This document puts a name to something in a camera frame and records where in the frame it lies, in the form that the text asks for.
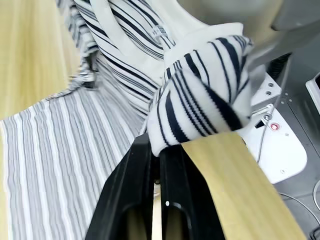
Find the striped fabric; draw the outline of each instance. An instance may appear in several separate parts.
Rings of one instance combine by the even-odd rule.
[[[147,130],[152,152],[199,137],[243,128],[251,118],[251,89],[244,68],[252,43],[242,36],[207,42],[166,71]]]
[[[135,62],[114,26],[98,20],[98,2],[56,0],[82,56],[79,72],[65,91],[0,122],[9,239],[83,239],[106,179],[145,126],[158,155],[249,121],[249,39],[212,39],[160,68],[176,43],[153,35],[165,27],[155,11],[144,0],[103,2],[148,60]]]

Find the red button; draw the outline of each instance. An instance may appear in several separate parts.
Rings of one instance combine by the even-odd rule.
[[[273,131],[278,131],[280,128],[280,125],[274,122],[274,123],[271,123],[270,127]]]

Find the wooden surface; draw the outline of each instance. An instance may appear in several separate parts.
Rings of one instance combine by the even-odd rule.
[[[64,89],[79,59],[54,0],[0,0],[0,17],[3,119]],[[227,239],[305,239],[236,134],[199,139],[183,146],[208,182]],[[0,184],[1,240],[8,238],[6,209],[7,199]]]
[[[79,58],[54,0],[0,0],[0,119],[67,86]],[[8,239],[0,144],[0,240]]]
[[[183,144],[204,176],[228,240],[304,240],[275,188],[236,133]]]

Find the wooden board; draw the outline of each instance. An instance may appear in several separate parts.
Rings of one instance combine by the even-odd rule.
[[[236,133],[184,143],[207,181],[228,240],[304,240],[273,185]]]

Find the fabric fold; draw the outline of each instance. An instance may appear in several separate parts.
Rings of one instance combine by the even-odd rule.
[[[155,93],[147,120],[155,156],[168,146],[235,131],[249,123],[251,84],[246,58],[252,48],[244,36],[220,37],[169,67],[170,77]]]

